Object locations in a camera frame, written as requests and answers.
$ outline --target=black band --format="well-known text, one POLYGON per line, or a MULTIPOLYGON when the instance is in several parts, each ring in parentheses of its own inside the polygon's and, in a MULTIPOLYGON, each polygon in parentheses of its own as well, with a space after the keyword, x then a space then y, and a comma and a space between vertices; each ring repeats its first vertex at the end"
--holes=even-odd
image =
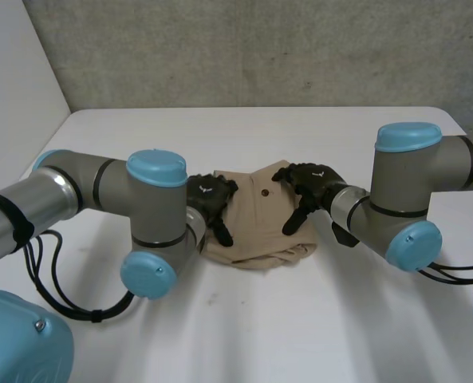
POLYGON ((458 136, 468 147, 470 153, 470 172, 468 173, 468 178, 465 184, 461 187, 460 190, 467 189, 473 182, 473 142, 468 139, 467 136, 458 136))
POLYGON ((91 323, 101 323, 103 321, 103 310, 91 311, 91 323))
POLYGON ((197 235, 195 235, 194 229, 187 223, 187 230, 190 231, 191 235, 194 237, 195 246, 197 247, 197 235))
POLYGON ((16 247, 13 252, 24 247, 34 235, 34 225, 27 220, 20 208, 4 195, 0 195, 0 212, 13 225, 13 239, 16 247))
POLYGON ((348 231, 351 231, 351 218, 353 217, 353 213, 355 212, 355 210, 357 209, 357 207, 359 207, 359 205, 361 203, 363 203, 364 201, 366 201, 367 199, 369 199, 369 196, 366 195, 365 197, 362 197, 360 198, 357 203, 355 203, 351 209, 349 209, 349 213, 348 213, 348 217, 346 217, 346 227, 348 228, 348 231))
POLYGON ((99 211, 104 211, 103 207, 101 206, 100 203, 100 182, 101 182, 101 177, 103 176, 103 173, 108 166, 114 162, 115 160, 113 158, 110 158, 106 160, 98 169, 98 173, 96 173, 96 177, 94 177, 94 184, 93 184, 93 200, 94 204, 98 208, 99 211))
POLYGON ((75 194, 77 195, 77 201, 78 201, 77 214, 80 213, 82 211, 82 209, 84 208, 84 199, 82 198, 82 192, 81 192, 80 188, 78 187, 77 183, 75 182, 75 180, 73 178, 71 178, 71 176, 68 173, 66 173, 61 168, 58 168, 57 166, 46 165, 43 168, 52 169, 55 172, 59 173, 64 178, 66 178, 66 180, 69 182, 69 184, 71 185, 71 187, 75 191, 75 194))
POLYGON ((163 249, 164 247, 170 247, 170 246, 177 245, 178 243, 183 241, 186 236, 187 236, 187 231, 185 231, 181 236, 179 236, 176 239, 173 239, 172 241, 167 241, 167 242, 144 242, 144 241, 141 241, 140 239, 135 238, 132 235, 132 241, 135 242, 139 246, 147 247, 149 249, 163 249))
POLYGON ((420 218, 428 215, 429 209, 419 210, 419 211, 396 211, 396 210, 389 210, 383 207, 379 207, 374 203, 369 203, 371 208, 378 213, 388 215, 390 217, 397 217, 397 218, 420 218))

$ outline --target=blue end cap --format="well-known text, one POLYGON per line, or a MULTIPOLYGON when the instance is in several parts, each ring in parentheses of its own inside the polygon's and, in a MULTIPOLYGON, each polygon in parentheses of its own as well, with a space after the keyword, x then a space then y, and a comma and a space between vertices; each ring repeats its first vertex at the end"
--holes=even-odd
POLYGON ((137 297, 162 298, 175 285, 174 269, 158 255, 132 251, 120 271, 126 288, 137 297))
POLYGON ((73 335, 62 318, 0 291, 0 381, 66 383, 73 355, 73 335), (45 323, 41 331, 38 321, 45 323))
POLYGON ((50 154, 54 154, 55 152, 70 152, 70 150, 65 150, 65 149, 52 149, 52 150, 49 150, 48 152, 44 152, 43 154, 41 154, 36 162, 34 163, 34 166, 32 167, 32 171, 36 170, 37 168, 40 167, 41 165, 41 162, 43 162, 45 160, 46 157, 48 157, 50 154))
POLYGON ((411 152, 438 144, 442 131, 429 122, 396 122, 380 128, 374 148, 378 152, 411 152))
POLYGON ((442 234, 433 222, 412 223, 399 232, 388 245, 385 259, 403 271, 424 269, 442 249, 442 234))
POLYGON ((126 162, 128 173, 146 184, 160 188, 177 188, 187 182, 185 159, 166 150, 141 150, 126 162))

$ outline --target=concrete wall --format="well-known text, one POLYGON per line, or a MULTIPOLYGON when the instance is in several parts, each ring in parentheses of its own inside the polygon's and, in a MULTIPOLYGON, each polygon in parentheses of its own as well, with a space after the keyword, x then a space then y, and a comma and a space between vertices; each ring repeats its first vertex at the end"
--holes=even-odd
POLYGON ((432 105, 473 129, 473 0, 25 0, 73 110, 432 105))

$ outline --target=robotic arm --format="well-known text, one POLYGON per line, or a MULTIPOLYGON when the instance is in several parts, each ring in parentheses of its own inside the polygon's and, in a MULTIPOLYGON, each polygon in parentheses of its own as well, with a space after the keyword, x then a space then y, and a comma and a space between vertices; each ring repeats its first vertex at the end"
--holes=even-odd
MULTIPOLYGON (((47 152, 27 179, 0 191, 0 259, 83 209, 123 215, 130 218, 132 251, 120 268, 122 282, 136 296, 161 298, 207 226, 224 246, 232 244, 221 214, 237 189, 223 177, 187 179, 185 160, 173 152, 145 150, 128 161, 47 152)), ((66 383, 72 366, 66 322, 0 291, 0 382, 66 383)))
POLYGON ((362 242, 393 266, 417 271, 432 264, 442 247, 438 227, 427 220, 431 194, 473 190, 473 138, 442 136, 428 123, 385 125, 375 144, 370 193, 325 165, 292 164, 274 180, 285 180, 302 196, 284 234, 324 209, 340 244, 362 242))

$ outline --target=khaki pants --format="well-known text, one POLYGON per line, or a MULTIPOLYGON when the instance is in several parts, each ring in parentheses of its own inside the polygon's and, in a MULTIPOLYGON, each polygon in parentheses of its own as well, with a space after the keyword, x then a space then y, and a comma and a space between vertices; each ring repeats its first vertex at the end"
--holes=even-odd
POLYGON ((209 231, 204 256, 242 269, 269 269, 297 262, 316 250, 316 231, 309 219, 294 235, 282 234, 297 199, 291 187, 271 177, 288 165, 283 160, 251 174, 215 172, 239 187, 223 216, 234 245, 223 247, 209 231))

